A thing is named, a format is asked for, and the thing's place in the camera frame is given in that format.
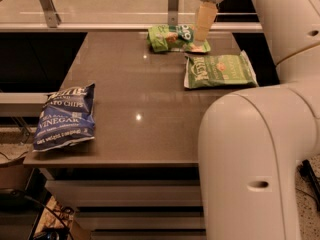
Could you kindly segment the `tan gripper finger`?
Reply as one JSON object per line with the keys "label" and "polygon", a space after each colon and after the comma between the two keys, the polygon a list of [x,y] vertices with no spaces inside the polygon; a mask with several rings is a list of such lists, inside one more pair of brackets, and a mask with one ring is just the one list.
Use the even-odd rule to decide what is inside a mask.
{"label": "tan gripper finger", "polygon": [[197,9],[194,29],[194,44],[196,46],[201,46],[205,42],[217,12],[217,6],[212,2],[203,2]]}

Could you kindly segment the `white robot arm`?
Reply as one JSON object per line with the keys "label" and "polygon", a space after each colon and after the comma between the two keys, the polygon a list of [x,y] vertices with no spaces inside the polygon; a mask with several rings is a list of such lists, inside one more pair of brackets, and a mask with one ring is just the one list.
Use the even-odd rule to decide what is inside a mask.
{"label": "white robot arm", "polygon": [[301,240],[295,173],[320,153],[320,0],[252,0],[279,84],[216,100],[198,163],[207,240]]}

